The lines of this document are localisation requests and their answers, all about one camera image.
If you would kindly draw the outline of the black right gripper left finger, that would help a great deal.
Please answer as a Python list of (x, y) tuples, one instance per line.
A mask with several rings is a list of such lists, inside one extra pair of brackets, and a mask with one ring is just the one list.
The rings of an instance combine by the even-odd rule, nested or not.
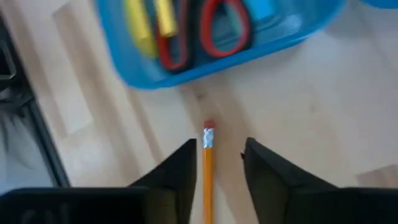
[(23, 188), (0, 196), (0, 224), (189, 224), (197, 141), (127, 187)]

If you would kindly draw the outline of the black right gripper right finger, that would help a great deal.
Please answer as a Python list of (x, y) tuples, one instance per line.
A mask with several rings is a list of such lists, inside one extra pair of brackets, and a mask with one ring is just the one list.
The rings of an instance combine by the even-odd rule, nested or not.
[(337, 187), (254, 138), (241, 156), (259, 224), (398, 224), (398, 189)]

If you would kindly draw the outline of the orange pencil with eraser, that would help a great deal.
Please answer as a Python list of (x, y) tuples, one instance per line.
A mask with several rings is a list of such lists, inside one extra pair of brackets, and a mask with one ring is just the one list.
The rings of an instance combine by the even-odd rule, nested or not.
[(213, 142), (215, 122), (207, 120), (203, 129), (203, 215), (204, 224), (213, 224)]

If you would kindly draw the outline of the blue translucent pencil box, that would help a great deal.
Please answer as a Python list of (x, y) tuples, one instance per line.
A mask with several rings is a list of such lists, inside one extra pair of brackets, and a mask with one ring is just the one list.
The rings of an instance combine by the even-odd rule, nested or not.
[[(340, 12), (345, 0), (243, 0), (253, 27), (250, 48), (225, 58), (213, 59), (195, 40), (193, 67), (180, 72), (166, 71), (156, 58), (142, 55), (129, 34), (124, 0), (95, 0), (113, 64), (120, 77), (130, 86), (155, 90), (171, 87), (226, 68), (246, 63), (286, 49), (324, 28)], [(154, 0), (143, 0), (152, 35), (159, 26)], [(235, 10), (221, 5), (213, 20), (213, 40), (221, 50), (232, 49), (239, 41), (242, 28)], [(179, 61), (178, 40), (170, 37), (170, 54)]]

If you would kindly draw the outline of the green sticky notes pad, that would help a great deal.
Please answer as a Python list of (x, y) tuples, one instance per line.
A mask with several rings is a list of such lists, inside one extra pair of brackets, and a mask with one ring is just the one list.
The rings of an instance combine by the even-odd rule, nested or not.
[(131, 39), (138, 51), (149, 58), (156, 58), (157, 49), (143, 0), (124, 0), (126, 23)]

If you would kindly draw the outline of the red and black scissors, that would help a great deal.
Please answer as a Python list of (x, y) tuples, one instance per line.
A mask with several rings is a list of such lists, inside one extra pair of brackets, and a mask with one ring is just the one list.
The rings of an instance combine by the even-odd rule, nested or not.
[[(243, 0), (172, 0), (172, 9), (177, 10), (176, 37), (179, 61), (170, 54), (170, 37), (161, 34), (157, 27), (155, 41), (159, 51), (159, 63), (168, 72), (180, 73), (193, 67), (194, 44), (199, 40), (203, 51), (213, 59), (225, 58), (250, 48), (253, 27), (249, 11)], [(221, 5), (235, 10), (242, 31), (238, 43), (230, 50), (219, 49), (213, 40), (213, 20)]]

